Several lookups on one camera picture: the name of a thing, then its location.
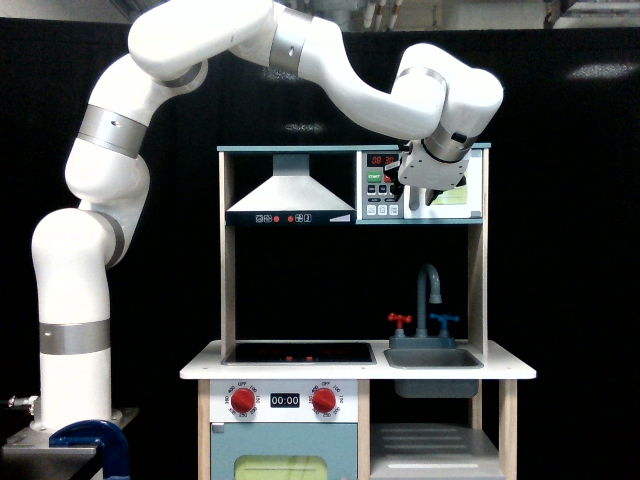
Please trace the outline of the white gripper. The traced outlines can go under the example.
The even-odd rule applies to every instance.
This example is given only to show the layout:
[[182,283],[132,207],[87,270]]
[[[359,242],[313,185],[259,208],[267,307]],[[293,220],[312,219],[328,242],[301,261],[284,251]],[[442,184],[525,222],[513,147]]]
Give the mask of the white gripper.
[[425,188],[425,204],[430,206],[444,191],[466,185],[466,170],[471,152],[455,162],[441,162],[432,157],[420,142],[411,141],[409,151],[402,154],[398,171],[398,180],[393,183],[390,192],[401,196],[404,186]]

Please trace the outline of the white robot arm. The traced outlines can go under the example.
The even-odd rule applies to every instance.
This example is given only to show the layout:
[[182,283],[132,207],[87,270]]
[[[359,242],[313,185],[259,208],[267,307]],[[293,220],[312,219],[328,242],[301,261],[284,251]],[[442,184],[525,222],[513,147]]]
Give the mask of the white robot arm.
[[353,70],[336,24],[273,1],[169,1],[142,14],[126,55],[95,84],[66,162],[79,204],[45,216],[32,236],[46,430],[112,416],[107,271],[149,191],[143,139],[155,111],[196,90],[223,52],[313,82],[357,125],[407,141],[399,182],[411,187],[456,186],[454,165],[503,100],[493,74],[425,43],[404,51],[391,90],[379,91]]

